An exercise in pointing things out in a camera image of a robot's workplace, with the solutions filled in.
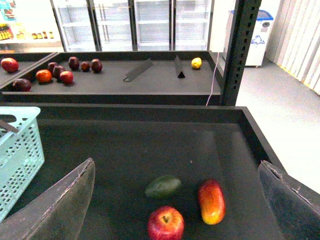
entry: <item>avocado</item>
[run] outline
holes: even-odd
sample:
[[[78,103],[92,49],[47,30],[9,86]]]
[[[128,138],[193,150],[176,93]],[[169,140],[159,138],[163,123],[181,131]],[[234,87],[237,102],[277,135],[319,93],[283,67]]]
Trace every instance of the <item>avocado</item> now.
[[[148,198],[164,199],[176,193],[181,181],[173,175],[163,175],[153,180],[145,189]]]

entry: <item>black tray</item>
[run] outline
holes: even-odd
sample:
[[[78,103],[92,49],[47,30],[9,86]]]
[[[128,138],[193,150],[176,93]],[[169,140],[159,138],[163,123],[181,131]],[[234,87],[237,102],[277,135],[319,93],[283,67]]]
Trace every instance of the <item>black tray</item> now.
[[[49,62],[57,62],[70,71],[68,59],[76,56],[82,61],[98,58],[103,69],[99,74],[74,71],[73,86],[54,81],[39,85],[35,74],[46,69]],[[185,78],[178,78],[175,58],[179,56]],[[191,60],[203,60],[201,70],[193,70]],[[126,74],[151,59],[153,66],[132,82],[123,81]],[[3,88],[6,102],[33,103],[96,103],[96,104],[153,104],[153,105],[205,105],[211,92],[213,53],[210,51],[166,51],[166,52],[63,52],[32,67],[25,78],[33,82],[31,92],[12,92],[11,84]],[[221,68],[216,78],[222,78]],[[211,105],[219,105],[221,89],[214,81]]]
[[[11,83],[14,79],[19,78],[27,69],[35,67],[39,61],[48,56],[53,56],[52,52],[41,53],[6,53],[1,54],[0,61],[4,58],[13,58],[19,63],[19,70],[14,73],[8,73],[0,66],[0,89]]]
[[[96,179],[80,240],[146,240],[150,213],[164,205],[184,216],[185,240],[283,239],[257,174],[261,160],[283,166],[247,108],[23,106],[41,108],[45,163],[10,214],[90,157]],[[145,187],[164,174],[181,179],[181,192],[146,199]],[[197,189],[207,178],[217,179],[225,194],[226,215],[217,225],[206,225],[199,214]]]

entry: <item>pink cable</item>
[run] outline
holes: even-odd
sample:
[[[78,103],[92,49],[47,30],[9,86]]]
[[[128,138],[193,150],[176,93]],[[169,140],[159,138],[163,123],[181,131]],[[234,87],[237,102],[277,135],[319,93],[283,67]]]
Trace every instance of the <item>pink cable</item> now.
[[[216,75],[216,71],[217,71],[217,68],[218,68],[218,60],[219,60],[219,52],[218,52],[218,57],[216,58],[216,64],[215,64],[215,67],[214,67],[214,71],[213,71],[213,78],[212,78],[212,85],[211,85],[211,94],[208,98],[208,101],[206,102],[206,106],[208,106],[209,104],[209,101],[210,101],[210,98],[212,96],[212,94],[214,93],[214,81],[215,81],[215,75]]]

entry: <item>basket handle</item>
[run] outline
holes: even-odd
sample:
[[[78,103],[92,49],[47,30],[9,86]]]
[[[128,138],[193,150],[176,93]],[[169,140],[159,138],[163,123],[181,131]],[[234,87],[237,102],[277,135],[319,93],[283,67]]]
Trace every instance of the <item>basket handle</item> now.
[[[8,132],[14,132],[14,133],[18,133],[19,130],[17,128],[15,128],[14,126],[10,125],[9,123],[0,120],[0,128],[7,130]]]

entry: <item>wall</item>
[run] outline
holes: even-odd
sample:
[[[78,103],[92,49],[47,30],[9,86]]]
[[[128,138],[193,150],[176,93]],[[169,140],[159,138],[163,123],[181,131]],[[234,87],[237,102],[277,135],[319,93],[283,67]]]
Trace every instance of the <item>wall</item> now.
[[[277,16],[280,0],[262,0],[261,10],[269,12],[273,18]],[[226,36],[226,26],[229,11],[235,9],[235,0],[214,0],[210,50],[223,52]]]

